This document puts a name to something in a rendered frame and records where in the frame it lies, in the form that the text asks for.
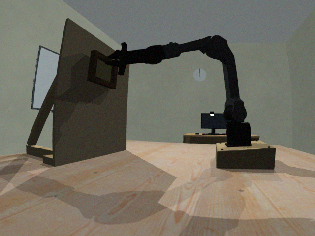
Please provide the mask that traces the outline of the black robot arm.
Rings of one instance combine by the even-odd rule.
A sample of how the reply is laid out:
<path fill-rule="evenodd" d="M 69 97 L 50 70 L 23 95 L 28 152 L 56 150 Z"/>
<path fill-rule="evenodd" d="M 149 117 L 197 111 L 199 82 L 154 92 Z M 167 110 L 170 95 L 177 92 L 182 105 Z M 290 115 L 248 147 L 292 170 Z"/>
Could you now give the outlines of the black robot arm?
<path fill-rule="evenodd" d="M 226 102 L 223 117 L 226 120 L 227 147 L 251 146 L 251 127 L 244 122 L 247 111 L 239 96 L 234 54 L 227 40 L 219 35 L 208 36 L 184 44 L 154 45 L 146 49 L 132 50 L 132 63 L 158 64 L 164 59 L 178 57 L 183 52 L 200 50 L 203 54 L 219 60 L 223 65 Z M 145 52 L 146 50 L 146 52 Z M 220 52 L 220 53 L 219 53 Z"/>

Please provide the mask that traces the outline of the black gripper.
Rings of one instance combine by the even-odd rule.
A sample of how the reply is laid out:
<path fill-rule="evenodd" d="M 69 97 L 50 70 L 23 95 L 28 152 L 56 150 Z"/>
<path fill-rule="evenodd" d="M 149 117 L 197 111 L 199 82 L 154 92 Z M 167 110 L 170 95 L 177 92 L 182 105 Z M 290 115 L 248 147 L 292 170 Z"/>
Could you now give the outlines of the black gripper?
<path fill-rule="evenodd" d="M 114 53 L 108 56 L 110 59 L 115 60 L 105 62 L 106 65 L 113 65 L 119 67 L 118 75 L 124 75 L 126 65 L 133 64 L 130 57 L 131 51 L 127 51 L 127 44 L 124 42 L 121 43 L 121 46 L 122 46 L 121 50 L 116 50 Z M 119 59 L 119 61 L 117 59 Z"/>

